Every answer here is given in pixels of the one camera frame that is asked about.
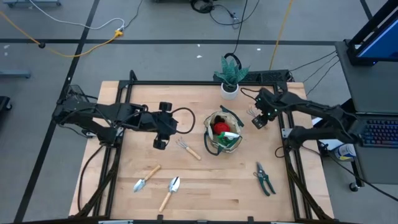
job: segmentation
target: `yellow cable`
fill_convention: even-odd
[[[271,70],[271,68],[272,68],[272,63],[274,62],[274,57],[275,57],[275,54],[276,54],[276,49],[278,48],[279,40],[280,40],[280,38],[282,37],[282,32],[283,32],[284,27],[285,27],[285,23],[286,23],[286,20],[287,20],[287,16],[289,15],[289,12],[290,12],[290,10],[291,10],[291,8],[292,8],[292,3],[293,3],[293,0],[290,0],[289,6],[287,7],[287,10],[286,10],[286,13],[285,13],[284,21],[282,22],[282,26],[280,27],[280,31],[279,31],[279,34],[278,34],[278,39],[276,40],[276,44],[275,44],[275,48],[274,48],[274,53],[272,54],[271,63],[269,64],[269,70]]]
[[[21,32],[22,34],[24,34],[27,38],[29,38],[31,41],[35,42],[36,44],[40,45],[40,42],[39,42],[39,41],[35,40],[33,37],[31,37],[29,34],[27,34],[25,31],[23,31],[23,30],[22,30],[21,28],[19,28],[17,25],[15,25],[15,23],[13,23],[13,22],[10,20],[10,18],[8,18],[8,17],[5,15],[5,13],[3,13],[2,11],[0,11],[0,15],[2,15],[2,16],[7,20],[8,23],[10,23],[15,29],[19,30],[19,32]],[[89,49],[88,51],[86,51],[86,52],[84,52],[84,53],[82,53],[82,54],[78,54],[78,55],[65,55],[65,54],[60,53],[60,52],[57,52],[56,50],[51,49],[51,48],[49,48],[49,47],[46,47],[45,49],[51,51],[52,53],[54,53],[54,54],[56,54],[56,55],[62,56],[62,57],[72,57],[72,58],[73,58],[73,57],[80,57],[80,56],[83,56],[83,55],[86,55],[86,54],[92,52],[94,49],[96,49],[96,48],[98,48],[98,47],[104,46],[105,44],[108,44],[108,43],[112,42],[114,39],[116,39],[117,37],[120,37],[120,36],[122,36],[122,35],[123,35],[123,33],[122,33],[121,31],[116,30],[116,31],[115,31],[115,35],[112,37],[112,39],[106,41],[105,43],[98,44],[97,46],[94,46],[92,49]]]

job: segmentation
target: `red object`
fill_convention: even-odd
[[[223,131],[225,131],[225,132],[230,131],[228,124],[226,124],[224,122],[219,122],[214,125],[214,132],[216,134],[220,135]]]

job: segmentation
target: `white container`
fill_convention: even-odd
[[[233,100],[238,95],[239,84],[236,84],[236,90],[232,93],[228,93],[224,90],[224,83],[221,84],[221,96],[226,100]]]
[[[353,144],[344,144],[338,149],[335,149],[335,156],[341,161],[356,157],[355,149]]]

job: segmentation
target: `monitor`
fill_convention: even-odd
[[[389,0],[347,43],[352,65],[398,62],[398,1]]]

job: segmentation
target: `potted plant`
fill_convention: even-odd
[[[215,76],[223,81],[221,84],[221,96],[226,100],[233,100],[238,95],[238,83],[248,74],[249,68],[242,68],[239,62],[235,65],[233,59],[228,64],[225,57],[221,58],[221,66],[223,72],[215,72]]]

